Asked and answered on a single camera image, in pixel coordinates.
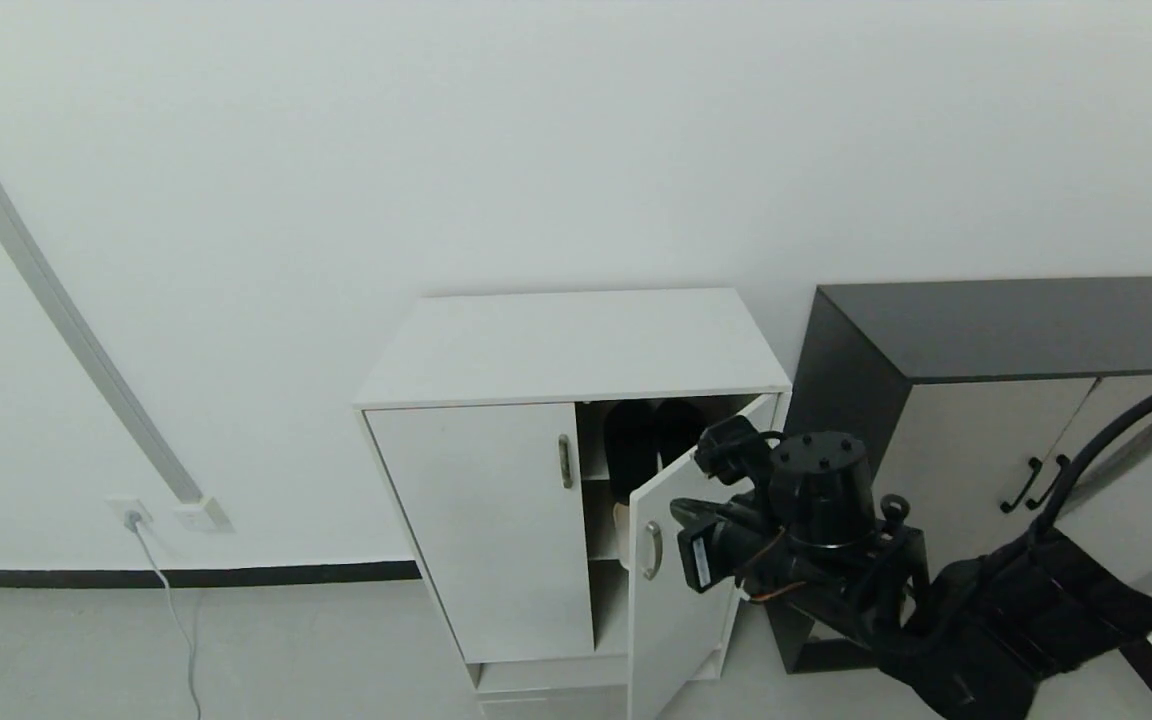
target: floor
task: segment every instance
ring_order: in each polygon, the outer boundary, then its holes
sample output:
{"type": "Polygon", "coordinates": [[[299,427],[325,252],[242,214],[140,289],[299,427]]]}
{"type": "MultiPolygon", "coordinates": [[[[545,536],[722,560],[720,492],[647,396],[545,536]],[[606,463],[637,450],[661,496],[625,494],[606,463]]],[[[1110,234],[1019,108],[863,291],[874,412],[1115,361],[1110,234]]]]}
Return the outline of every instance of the floor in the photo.
{"type": "MultiPolygon", "coordinates": [[[[195,626],[207,720],[482,719],[419,582],[179,591],[195,626]]],[[[161,591],[0,589],[0,719],[192,719],[182,639],[161,591]]],[[[518,705],[500,717],[613,717],[614,707],[518,705]]],[[[832,720],[931,719],[876,670],[783,675],[767,619],[744,607],[721,680],[664,712],[832,720]]],[[[1152,696],[1119,655],[1044,685],[1033,719],[1152,720],[1152,696]]]]}

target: white cord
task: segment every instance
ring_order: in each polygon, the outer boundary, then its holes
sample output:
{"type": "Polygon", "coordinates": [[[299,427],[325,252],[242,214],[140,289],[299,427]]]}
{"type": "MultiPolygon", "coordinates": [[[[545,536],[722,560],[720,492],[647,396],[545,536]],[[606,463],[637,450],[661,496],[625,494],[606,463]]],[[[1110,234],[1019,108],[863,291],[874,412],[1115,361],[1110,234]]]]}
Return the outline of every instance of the white cord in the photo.
{"type": "Polygon", "coordinates": [[[137,541],[141,541],[141,550],[145,551],[145,559],[150,561],[150,568],[154,568],[154,575],[159,577],[162,583],[162,589],[168,592],[168,611],[172,612],[172,620],[177,624],[180,630],[180,637],[184,638],[184,644],[189,647],[189,662],[185,670],[185,682],[189,684],[189,698],[194,700],[195,720],[202,720],[202,705],[198,703],[198,691],[194,687],[194,664],[195,657],[197,657],[197,647],[195,646],[192,639],[189,639],[189,632],[184,632],[184,626],[180,623],[180,617],[175,614],[175,602],[172,601],[172,583],[168,582],[168,577],[159,570],[159,564],[154,561],[154,555],[150,553],[150,546],[145,544],[145,537],[141,536],[141,523],[143,518],[139,511],[128,511],[127,514],[127,529],[132,530],[136,533],[137,541]]]}

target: black slipper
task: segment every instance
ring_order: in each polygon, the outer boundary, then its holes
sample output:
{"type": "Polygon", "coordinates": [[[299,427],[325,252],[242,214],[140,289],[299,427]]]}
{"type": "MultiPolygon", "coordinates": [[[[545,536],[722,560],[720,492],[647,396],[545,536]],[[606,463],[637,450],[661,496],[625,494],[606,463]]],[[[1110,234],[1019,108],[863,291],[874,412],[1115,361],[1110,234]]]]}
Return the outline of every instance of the black slipper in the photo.
{"type": "Polygon", "coordinates": [[[660,452],[660,465],[666,467],[691,450],[707,426],[708,422],[699,407],[676,397],[664,401],[655,411],[655,445],[660,452]]]}
{"type": "Polygon", "coordinates": [[[622,400],[602,420],[608,487],[621,505],[630,503],[630,493],[657,473],[653,419],[650,402],[622,400]]]}

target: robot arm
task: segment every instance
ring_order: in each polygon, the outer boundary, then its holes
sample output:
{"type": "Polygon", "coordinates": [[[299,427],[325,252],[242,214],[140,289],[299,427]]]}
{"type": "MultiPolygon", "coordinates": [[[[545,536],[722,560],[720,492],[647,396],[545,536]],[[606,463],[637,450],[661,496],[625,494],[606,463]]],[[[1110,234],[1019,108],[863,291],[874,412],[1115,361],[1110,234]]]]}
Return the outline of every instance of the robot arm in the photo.
{"type": "Polygon", "coordinates": [[[884,497],[876,516],[859,438],[722,420],[696,464],[755,488],[723,505],[672,503],[687,583],[705,592],[735,577],[751,601],[831,626],[947,719],[1023,719],[1045,679],[1152,632],[1152,425],[1075,491],[1149,414],[1152,396],[1093,438],[1023,537],[952,562],[934,582],[904,498],[884,497]]]}

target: cabinet handle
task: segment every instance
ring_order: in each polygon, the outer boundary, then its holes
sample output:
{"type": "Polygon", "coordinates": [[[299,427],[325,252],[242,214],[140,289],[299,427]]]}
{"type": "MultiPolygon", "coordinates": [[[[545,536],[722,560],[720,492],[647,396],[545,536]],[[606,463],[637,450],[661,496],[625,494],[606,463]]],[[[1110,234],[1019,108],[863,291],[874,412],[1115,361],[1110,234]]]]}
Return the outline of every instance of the cabinet handle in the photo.
{"type": "Polygon", "coordinates": [[[558,437],[558,470],[563,475],[563,487],[573,486],[573,444],[567,435],[558,437]]]}
{"type": "Polygon", "coordinates": [[[655,574],[660,571],[660,556],[664,553],[664,546],[662,544],[660,544],[660,525],[657,525],[654,520],[647,523],[646,529],[649,536],[652,536],[652,551],[654,555],[652,560],[652,566],[650,566],[650,568],[643,569],[643,577],[646,579],[652,579],[655,577],[655,574]]]}
{"type": "MultiPolygon", "coordinates": [[[[1064,472],[1064,465],[1069,465],[1069,456],[1064,454],[1056,455],[1056,464],[1060,465],[1060,471],[1056,472],[1056,478],[1059,478],[1060,475],[1064,472]]],[[[1025,507],[1030,510],[1038,510],[1044,502],[1047,502],[1047,498],[1051,497],[1052,490],[1056,487],[1056,478],[1052,478],[1052,484],[1047,486],[1046,491],[1043,492],[1043,497],[1039,497],[1038,500],[1030,497],[1029,500],[1025,501],[1025,507]]]]}
{"type": "Polygon", "coordinates": [[[1029,469],[1032,470],[1032,472],[1029,473],[1029,479],[1025,480],[1025,487],[1020,488],[1020,495],[1016,497],[1016,500],[1011,500],[1010,502],[998,503],[998,509],[1002,510],[1003,515],[1010,515],[1011,510],[1015,510],[1016,507],[1020,507],[1020,501],[1024,500],[1024,497],[1026,495],[1026,493],[1029,493],[1029,488],[1032,488],[1034,486],[1034,480],[1038,479],[1038,473],[1043,472],[1043,461],[1037,457],[1030,457],[1029,469]]]}

